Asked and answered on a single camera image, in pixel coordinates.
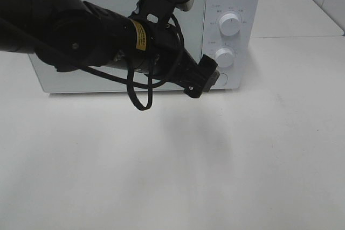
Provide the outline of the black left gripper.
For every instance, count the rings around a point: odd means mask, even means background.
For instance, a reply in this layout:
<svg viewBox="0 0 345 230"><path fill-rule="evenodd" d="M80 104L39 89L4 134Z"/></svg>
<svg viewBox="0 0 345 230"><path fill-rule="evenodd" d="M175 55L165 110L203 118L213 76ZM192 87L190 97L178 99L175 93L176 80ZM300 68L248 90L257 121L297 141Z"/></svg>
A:
<svg viewBox="0 0 345 230"><path fill-rule="evenodd" d="M151 89L174 83L191 98L209 92L217 82L218 64L204 54L196 63L185 49L180 24L174 15L176 5L188 0L139 0L130 18L148 30L147 50L153 60L149 66L148 80L156 80Z"/></svg>

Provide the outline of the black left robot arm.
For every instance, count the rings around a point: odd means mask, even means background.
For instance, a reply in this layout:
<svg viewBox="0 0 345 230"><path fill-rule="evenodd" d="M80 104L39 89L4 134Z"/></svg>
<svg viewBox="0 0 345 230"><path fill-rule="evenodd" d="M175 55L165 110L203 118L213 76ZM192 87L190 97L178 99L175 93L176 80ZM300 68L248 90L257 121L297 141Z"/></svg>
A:
<svg viewBox="0 0 345 230"><path fill-rule="evenodd" d="M128 17L82 0L1 0L1 50L35 54L58 72L82 70L151 92L167 82L198 98L219 78L196 62L174 16L191 0L139 0Z"/></svg>

